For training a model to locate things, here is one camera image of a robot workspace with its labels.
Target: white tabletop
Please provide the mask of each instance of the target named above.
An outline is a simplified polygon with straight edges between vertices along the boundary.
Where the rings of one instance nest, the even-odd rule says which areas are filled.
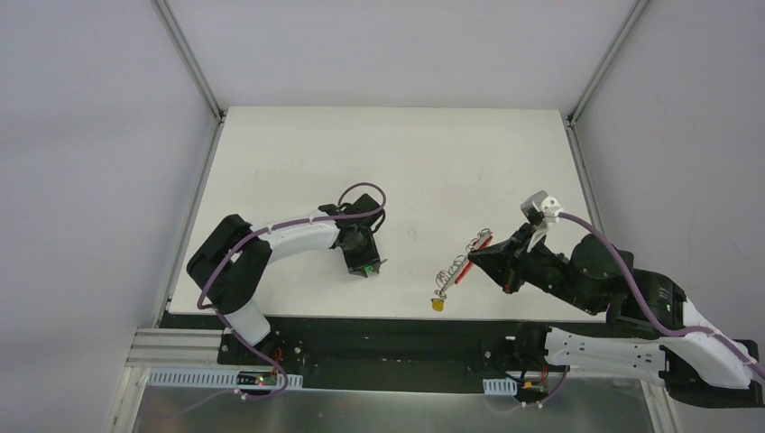
[[[593,319],[529,284],[506,295],[477,268],[449,289],[443,312],[430,306],[436,273],[482,228],[497,242],[509,237],[524,222],[519,205],[534,192],[545,189],[567,212],[587,216],[560,113],[552,110],[230,108],[170,311],[198,312],[199,288],[185,264],[223,217],[304,217],[359,181],[388,194],[375,236],[387,259],[381,273],[349,275],[338,250],[273,263],[255,293],[264,314]],[[562,221],[547,245],[570,254],[584,234]]]

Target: gray wall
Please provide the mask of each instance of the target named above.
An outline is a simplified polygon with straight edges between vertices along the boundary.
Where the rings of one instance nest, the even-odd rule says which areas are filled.
[[[212,119],[148,0],[0,4],[0,431],[100,431]]]
[[[650,7],[579,124],[608,235],[732,337],[765,347],[765,3]],[[687,431],[765,411],[679,405]]]
[[[632,0],[172,0],[224,106],[571,110]]]

